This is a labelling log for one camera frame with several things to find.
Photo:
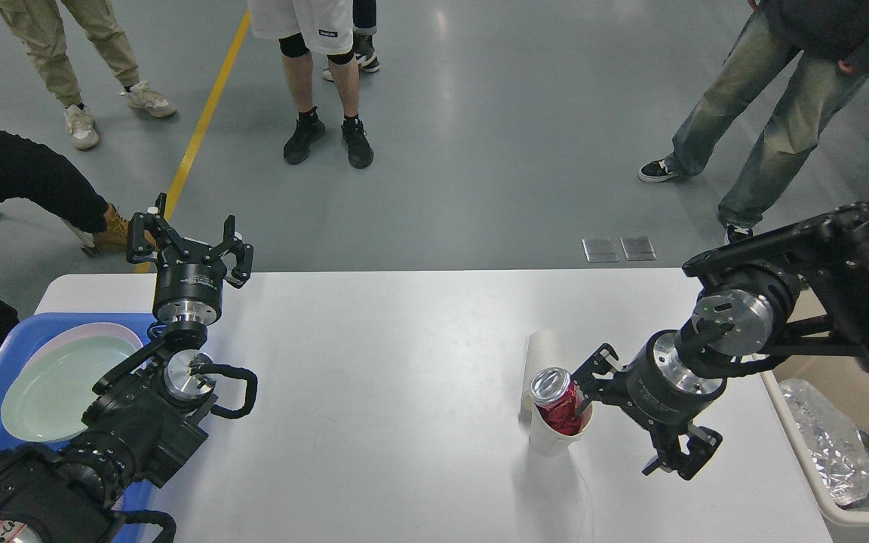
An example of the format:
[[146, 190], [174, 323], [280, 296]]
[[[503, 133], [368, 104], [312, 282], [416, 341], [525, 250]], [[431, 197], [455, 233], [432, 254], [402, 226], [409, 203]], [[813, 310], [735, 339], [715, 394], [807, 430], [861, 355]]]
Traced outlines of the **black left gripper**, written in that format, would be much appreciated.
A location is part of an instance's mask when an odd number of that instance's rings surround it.
[[159, 193], [154, 206], [131, 217], [125, 261], [158, 262], [152, 303], [156, 320], [193, 320], [210, 326], [222, 315], [223, 282], [241, 289], [251, 278], [254, 247], [238, 233], [235, 216], [227, 216], [223, 238], [204, 252], [204, 264], [186, 262], [189, 243], [164, 218], [166, 203], [166, 193]]

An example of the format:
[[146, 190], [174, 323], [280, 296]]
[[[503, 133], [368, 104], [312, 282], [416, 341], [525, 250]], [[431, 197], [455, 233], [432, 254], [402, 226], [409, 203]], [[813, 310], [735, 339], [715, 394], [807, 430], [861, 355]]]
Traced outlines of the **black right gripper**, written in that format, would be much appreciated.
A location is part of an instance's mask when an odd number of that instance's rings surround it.
[[620, 406], [648, 429], [656, 454], [642, 474], [663, 470], [691, 480], [714, 456], [723, 437], [717, 431], [693, 424], [724, 393], [727, 379], [694, 375], [680, 360], [675, 330], [649, 337], [631, 364], [617, 367], [619, 356], [603, 343], [570, 374], [577, 388], [575, 415], [588, 406]]

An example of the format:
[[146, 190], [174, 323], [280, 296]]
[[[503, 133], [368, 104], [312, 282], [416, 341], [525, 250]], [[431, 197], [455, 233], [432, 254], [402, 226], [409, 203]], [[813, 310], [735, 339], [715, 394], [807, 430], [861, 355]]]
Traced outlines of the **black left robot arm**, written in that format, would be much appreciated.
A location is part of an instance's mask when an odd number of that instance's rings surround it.
[[157, 526], [172, 542], [173, 517], [119, 510], [132, 483], [162, 487], [207, 439], [207, 415], [240, 419], [254, 409], [258, 379], [203, 352], [220, 319], [222, 286], [249, 281], [254, 248], [223, 224], [220, 243], [184, 238], [164, 217], [166, 195], [134, 214], [128, 262], [153, 262], [156, 282], [149, 343], [93, 385], [96, 400], [81, 434], [59, 450], [24, 444], [0, 452], [0, 542], [111, 542], [128, 525]]

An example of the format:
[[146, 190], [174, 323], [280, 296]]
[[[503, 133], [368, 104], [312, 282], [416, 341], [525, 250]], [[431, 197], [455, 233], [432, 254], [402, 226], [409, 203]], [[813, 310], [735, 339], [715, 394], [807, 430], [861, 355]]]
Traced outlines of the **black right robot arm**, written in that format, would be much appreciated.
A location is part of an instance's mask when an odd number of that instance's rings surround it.
[[869, 374], [869, 201], [838, 207], [691, 257], [701, 284], [689, 319], [647, 340], [629, 364], [603, 344], [573, 371], [576, 415], [617, 406], [649, 433], [643, 474], [689, 480], [721, 446], [696, 417], [731, 378], [793, 355], [852, 357]]

